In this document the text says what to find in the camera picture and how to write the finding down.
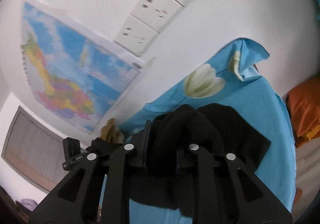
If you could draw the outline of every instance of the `colorful map poster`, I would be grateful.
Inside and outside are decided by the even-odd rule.
[[[138,78],[143,62],[37,0],[23,4],[22,59],[35,99],[92,132]]]

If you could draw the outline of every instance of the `wooden floor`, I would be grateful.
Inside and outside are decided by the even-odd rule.
[[[320,138],[296,149],[296,161],[296,188],[301,188],[303,194],[292,207],[293,223],[305,212],[320,190]]]

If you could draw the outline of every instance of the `blue tablecloth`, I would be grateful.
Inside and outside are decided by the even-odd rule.
[[[243,81],[228,70],[235,51],[240,51],[239,72]],[[269,83],[252,66],[269,57],[267,51],[250,39],[236,39],[206,63],[215,68],[217,77],[225,79],[224,88],[202,99],[186,97],[183,81],[120,125],[127,135],[143,130],[147,119],[174,111],[182,104],[199,108],[209,103],[232,106],[252,127],[271,141],[271,146],[255,174],[291,211],[295,195],[295,148],[291,123],[285,104]],[[160,209],[130,201],[131,224],[192,223],[179,210]]]

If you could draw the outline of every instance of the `silver screw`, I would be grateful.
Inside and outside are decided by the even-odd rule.
[[[191,145],[189,146],[189,148],[190,148],[191,150],[195,151],[195,150],[198,150],[198,149],[199,149],[199,146],[196,145],[196,144],[191,144]]]
[[[236,158],[235,154],[232,154],[232,153],[227,154],[227,159],[233,161],[233,160],[235,160],[235,158]]]
[[[87,159],[90,161],[95,160],[96,158],[97,158],[97,155],[94,153],[87,155]]]
[[[124,149],[125,149],[125,150],[132,150],[132,149],[134,149],[134,145],[132,145],[132,144],[126,144],[126,145],[124,146]]]

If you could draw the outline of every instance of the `black garment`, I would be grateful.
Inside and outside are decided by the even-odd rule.
[[[270,141],[252,128],[232,107],[212,103],[197,110],[182,105],[152,122],[147,154],[148,174],[137,173],[130,180],[131,199],[146,205],[177,209],[193,216],[193,178],[176,175],[176,151],[196,143],[217,158],[234,153],[255,171],[267,152]],[[227,215],[236,212],[232,182],[226,169],[217,171],[217,186]]]

